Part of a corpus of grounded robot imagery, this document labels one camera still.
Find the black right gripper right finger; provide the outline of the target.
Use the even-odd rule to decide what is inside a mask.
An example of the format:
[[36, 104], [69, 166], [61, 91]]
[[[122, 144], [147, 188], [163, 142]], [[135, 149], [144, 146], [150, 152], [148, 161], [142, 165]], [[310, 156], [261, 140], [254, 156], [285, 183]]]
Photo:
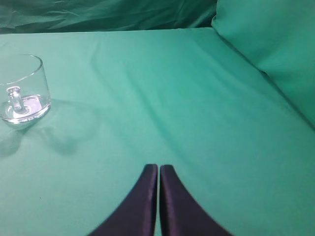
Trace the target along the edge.
[[230, 236], [187, 191], [172, 165], [160, 167], [159, 215], [163, 236]]

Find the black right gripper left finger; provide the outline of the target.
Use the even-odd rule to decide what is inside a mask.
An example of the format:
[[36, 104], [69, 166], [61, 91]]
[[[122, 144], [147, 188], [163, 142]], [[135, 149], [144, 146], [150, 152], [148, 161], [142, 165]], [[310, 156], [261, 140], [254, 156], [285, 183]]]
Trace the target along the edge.
[[158, 166], [144, 166], [131, 191], [91, 236], [153, 236], [157, 215]]

